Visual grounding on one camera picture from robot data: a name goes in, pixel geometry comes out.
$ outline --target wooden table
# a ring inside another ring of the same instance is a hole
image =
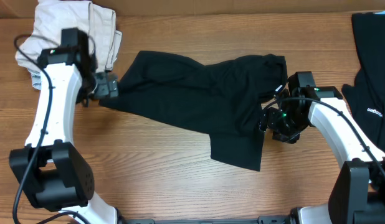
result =
[[[359,70],[350,14],[253,14],[119,17],[123,40],[114,72],[122,76],[140,50],[172,52],[203,64],[249,54],[284,55],[288,74],[310,70],[318,86],[353,83]],[[17,66],[12,40],[32,19],[0,19],[0,223],[11,223],[18,188],[8,155],[31,131],[39,92]],[[266,136],[262,170],[210,158],[209,137],[137,115],[77,105],[74,140],[95,175],[95,190],[127,218],[255,218],[287,214],[328,200],[339,173],[320,133],[294,145]],[[53,215],[22,196],[19,218]]]

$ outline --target black garment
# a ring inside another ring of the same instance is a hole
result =
[[[361,70],[342,92],[360,128],[385,152],[385,15],[354,14],[352,24]]]
[[[204,66],[180,55],[142,51],[120,80],[120,96],[100,105],[207,133],[212,159],[259,171],[260,104],[286,81],[285,59],[274,55]]]

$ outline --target robotic arm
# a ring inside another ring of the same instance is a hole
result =
[[[153,224],[153,220],[126,221],[116,208],[107,205],[94,191],[90,166],[74,147],[72,128],[75,105],[83,102],[87,105],[89,98],[102,99],[118,94],[116,76],[94,72],[95,56],[88,54],[87,34],[77,29],[63,30],[61,46],[43,50],[38,63],[49,74],[53,86],[52,113],[46,132],[43,133],[43,142],[37,151],[37,159],[32,161],[31,154],[42,134],[40,129],[49,102],[49,81],[45,76],[42,76],[36,118],[25,148],[12,150],[9,156],[11,169],[19,182],[22,181],[28,164],[33,164],[30,176],[23,186],[31,205],[35,208],[46,208],[51,212],[77,212],[91,224]],[[341,168],[328,204],[293,209],[287,217],[259,217],[255,220],[182,220],[180,223],[385,223],[385,153],[360,130],[335,87],[316,87],[311,72],[298,72],[288,79],[288,89],[276,96],[279,110],[265,108],[265,116],[260,121],[259,129],[271,129],[274,140],[290,144],[295,143],[300,133],[308,126],[320,130]],[[342,111],[369,148],[363,149],[357,133],[340,114],[324,103]],[[376,166],[374,160],[380,162],[382,167]],[[55,164],[54,170],[40,169],[50,162]],[[368,192],[369,181],[376,189],[375,192]],[[79,223],[84,222],[79,218],[75,219]]]

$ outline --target logo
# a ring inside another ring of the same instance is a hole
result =
[[[378,110],[376,110],[376,109],[371,109],[371,108],[368,108],[368,109],[367,109],[367,111],[368,111],[368,112],[372,112],[372,113],[374,113],[374,114],[378,115],[380,118],[382,118],[382,114],[381,114],[381,112],[379,112],[379,111],[378,111]]]

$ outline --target white cloth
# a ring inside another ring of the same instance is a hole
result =
[[[90,1],[39,0],[35,9],[35,23],[32,34],[44,36],[61,43],[61,30],[74,28],[88,33],[96,44],[97,72],[112,70],[118,55],[122,33],[115,30],[114,10],[94,5]],[[29,37],[21,45],[21,50],[36,60],[42,49],[56,47],[54,44]],[[93,52],[89,40],[89,51]],[[31,73],[32,86],[40,90],[40,70],[19,52],[16,53],[18,65],[26,67]]]

